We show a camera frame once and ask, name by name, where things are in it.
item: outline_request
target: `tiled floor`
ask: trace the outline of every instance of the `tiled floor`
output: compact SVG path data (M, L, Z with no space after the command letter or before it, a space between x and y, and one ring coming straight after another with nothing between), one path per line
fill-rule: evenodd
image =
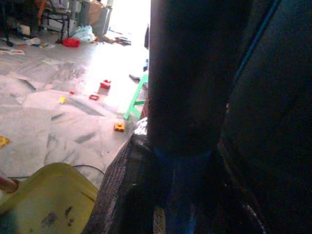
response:
M54 42L56 35L42 32L41 40ZM135 92L137 84L128 74L142 65L144 48L86 43L23 50L25 55L0 55L0 136L12 140L0 149L0 172L29 176L53 162L86 164L105 172L137 121L132 116L124 133L113 131L115 122L124 121ZM112 81L110 90L98 89L103 79ZM93 92L100 93L98 101L89 100ZM67 98L64 104L60 97ZM100 172L77 169L99 187Z

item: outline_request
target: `furniture leg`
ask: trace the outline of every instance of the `furniture leg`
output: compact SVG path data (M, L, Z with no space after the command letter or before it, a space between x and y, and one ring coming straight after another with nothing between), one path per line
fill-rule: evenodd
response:
M7 25L7 16L6 16L6 12L5 12L5 3L2 4L2 17L3 17L4 33L5 33L5 37L6 37L6 44L8 46L12 47L13 43L10 42L10 40L9 40L9 29L8 29L8 25Z
M65 19L62 16L62 29L60 31L60 38L55 42L57 44L62 44L63 43L63 33L64 33L64 27L65 27Z
M69 37L70 18L67 16L67 37Z

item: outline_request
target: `scattered paper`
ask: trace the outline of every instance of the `scattered paper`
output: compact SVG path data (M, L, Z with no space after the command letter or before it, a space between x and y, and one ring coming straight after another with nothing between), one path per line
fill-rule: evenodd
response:
M42 62L44 62L44 63L46 63L46 64L48 64L50 66L63 64L64 63L62 61L57 61L57 60L53 60L53 59L50 59L50 58L44 59L44 60L42 60Z
M25 55L23 50L0 48L0 55Z
M41 49L52 49L52 48L54 48L55 47L55 45L53 45L53 44L49 44L49 43L44 43L44 44L41 44L40 46L39 46Z

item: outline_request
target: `orange toy block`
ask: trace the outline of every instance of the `orange toy block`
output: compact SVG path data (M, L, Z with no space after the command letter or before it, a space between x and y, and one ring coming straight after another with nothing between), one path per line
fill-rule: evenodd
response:
M125 124L124 123L115 123L114 124L114 130L118 132L124 132L125 131Z

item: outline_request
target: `black chair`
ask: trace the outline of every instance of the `black chair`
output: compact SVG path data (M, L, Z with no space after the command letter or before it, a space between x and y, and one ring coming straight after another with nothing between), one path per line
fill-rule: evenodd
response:
M46 6L46 8L43 11L41 21L43 19L47 19L48 25L50 25L50 20L54 20L54 21L62 24L62 29L60 32L60 38L56 41L56 43L62 44L64 28L65 28L66 22L67 22L67 36L69 37L69 25L70 25L71 11L69 9L59 8L59 7L55 6L55 3L53 3L52 0L50 2L48 2L47 4L48 5Z
M6 44L10 47L13 46L13 43L10 42L10 39L9 39L9 28L7 25L7 16L8 16L7 8L9 4L23 3L23 2L25 2L25 0L0 0L0 5L1 5L0 20L2 21L2 23L0 23L0 26L2 25L1 29L4 31L4 35L6 37Z

